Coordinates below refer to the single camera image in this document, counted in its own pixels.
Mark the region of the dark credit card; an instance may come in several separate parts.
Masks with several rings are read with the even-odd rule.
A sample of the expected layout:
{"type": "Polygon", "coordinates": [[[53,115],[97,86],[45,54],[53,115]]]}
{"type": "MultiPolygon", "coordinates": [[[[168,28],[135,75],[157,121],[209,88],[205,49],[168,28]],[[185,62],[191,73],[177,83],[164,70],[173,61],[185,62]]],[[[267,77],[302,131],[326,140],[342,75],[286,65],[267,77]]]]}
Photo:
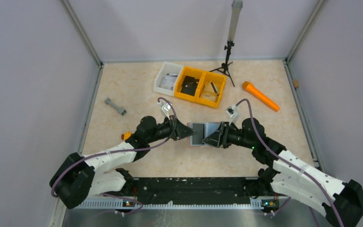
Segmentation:
{"type": "Polygon", "coordinates": [[[191,146],[202,146],[204,145],[203,139],[205,136],[205,125],[203,123],[192,123],[191,128],[196,132],[190,137],[191,146]]]}

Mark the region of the brown leather card holder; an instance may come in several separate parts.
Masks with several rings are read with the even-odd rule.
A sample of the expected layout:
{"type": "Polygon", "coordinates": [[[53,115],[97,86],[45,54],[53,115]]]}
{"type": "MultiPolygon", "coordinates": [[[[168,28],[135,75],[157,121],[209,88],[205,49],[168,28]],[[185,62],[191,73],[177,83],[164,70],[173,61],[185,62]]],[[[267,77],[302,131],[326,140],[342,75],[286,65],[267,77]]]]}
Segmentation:
{"type": "MultiPolygon", "coordinates": [[[[207,137],[208,135],[210,135],[211,133],[213,133],[219,126],[220,122],[202,122],[205,125],[205,137],[207,137]]],[[[191,127],[192,122],[187,123],[187,126],[191,127]]],[[[191,146],[190,145],[190,137],[188,137],[188,141],[189,141],[189,146],[190,147],[202,147],[202,146],[208,146],[206,144],[202,145],[202,146],[191,146]]]]}

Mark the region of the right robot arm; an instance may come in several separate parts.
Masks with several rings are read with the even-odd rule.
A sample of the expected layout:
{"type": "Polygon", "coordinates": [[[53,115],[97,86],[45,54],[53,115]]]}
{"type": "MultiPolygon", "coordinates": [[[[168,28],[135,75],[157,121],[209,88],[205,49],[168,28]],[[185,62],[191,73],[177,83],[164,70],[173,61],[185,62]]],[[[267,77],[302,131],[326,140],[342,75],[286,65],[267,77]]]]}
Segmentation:
{"type": "Polygon", "coordinates": [[[305,163],[284,145],[266,136],[255,118],[247,118],[242,128],[221,122],[203,143],[216,148],[236,145],[250,148],[266,169],[258,171],[263,190],[286,195],[316,210],[334,227],[355,227],[363,216],[363,189],[354,181],[344,182],[305,163]]]}

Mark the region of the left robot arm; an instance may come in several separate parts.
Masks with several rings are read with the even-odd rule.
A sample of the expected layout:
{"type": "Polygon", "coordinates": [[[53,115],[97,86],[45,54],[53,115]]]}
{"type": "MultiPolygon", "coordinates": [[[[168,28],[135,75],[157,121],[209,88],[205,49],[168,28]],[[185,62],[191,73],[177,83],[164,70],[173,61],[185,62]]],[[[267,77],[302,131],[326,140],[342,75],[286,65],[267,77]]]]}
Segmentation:
{"type": "Polygon", "coordinates": [[[165,118],[163,123],[145,116],[136,131],[119,145],[92,155],[68,155],[49,182],[51,193],[72,209],[89,197],[120,192],[130,177],[116,167],[141,159],[152,150],[150,144],[153,142],[182,140],[196,133],[173,115],[165,118]]]}

